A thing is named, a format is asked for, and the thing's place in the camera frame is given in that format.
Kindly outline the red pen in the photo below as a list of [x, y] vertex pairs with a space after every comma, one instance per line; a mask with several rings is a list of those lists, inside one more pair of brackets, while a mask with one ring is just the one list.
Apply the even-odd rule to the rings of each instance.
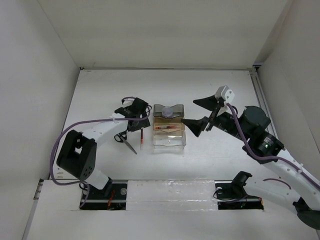
[[181, 129], [181, 127], [177, 125], [163, 125], [163, 126], [155, 127], [155, 130], [166, 130], [166, 129]]
[[144, 129], [140, 130], [140, 150], [142, 151], [144, 147]]

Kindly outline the small clear clip jar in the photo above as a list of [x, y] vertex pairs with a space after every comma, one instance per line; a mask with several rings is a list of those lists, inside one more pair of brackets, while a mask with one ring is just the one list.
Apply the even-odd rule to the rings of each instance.
[[161, 110], [161, 116], [166, 119], [171, 119], [173, 117], [173, 108], [170, 106], [165, 106]]

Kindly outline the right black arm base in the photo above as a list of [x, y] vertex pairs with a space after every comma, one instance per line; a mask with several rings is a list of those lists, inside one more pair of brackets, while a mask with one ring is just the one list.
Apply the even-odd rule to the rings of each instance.
[[232, 180], [215, 182], [213, 198], [217, 200], [218, 210], [264, 210], [262, 199], [244, 190], [250, 177], [250, 173], [240, 171]]

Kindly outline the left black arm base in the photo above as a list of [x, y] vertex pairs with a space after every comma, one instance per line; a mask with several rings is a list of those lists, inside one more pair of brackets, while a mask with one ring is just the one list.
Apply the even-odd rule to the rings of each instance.
[[82, 190], [79, 209], [84, 211], [124, 211], [127, 205], [128, 181], [114, 180], [106, 192], [80, 183]]

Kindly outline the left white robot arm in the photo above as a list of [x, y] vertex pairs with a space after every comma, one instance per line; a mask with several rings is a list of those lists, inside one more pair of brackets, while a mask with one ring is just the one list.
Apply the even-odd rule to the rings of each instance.
[[85, 185], [87, 192], [94, 191], [100, 198], [107, 198], [112, 191], [112, 179], [96, 167], [97, 150], [110, 137], [124, 143], [134, 153], [128, 143], [127, 134], [149, 127], [152, 107], [138, 97], [125, 97], [132, 100], [130, 105], [120, 107], [103, 119], [86, 120], [74, 123], [64, 131], [65, 138], [56, 158], [56, 165]]

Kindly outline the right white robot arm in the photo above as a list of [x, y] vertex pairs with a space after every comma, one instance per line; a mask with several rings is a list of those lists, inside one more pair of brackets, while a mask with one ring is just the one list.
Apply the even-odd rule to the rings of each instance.
[[228, 97], [210, 96], [195, 99], [194, 104], [211, 112], [201, 119], [183, 119], [182, 123], [199, 137], [203, 131], [216, 127], [241, 140], [242, 149], [261, 166], [269, 169], [289, 188], [272, 185], [255, 178], [251, 173], [240, 171], [226, 187], [216, 190], [216, 197], [223, 196], [228, 204], [248, 196], [260, 197], [282, 206], [307, 226], [320, 228], [320, 181], [298, 163], [284, 144], [266, 128], [271, 123], [266, 113], [258, 106], [246, 106], [241, 114], [233, 107]]

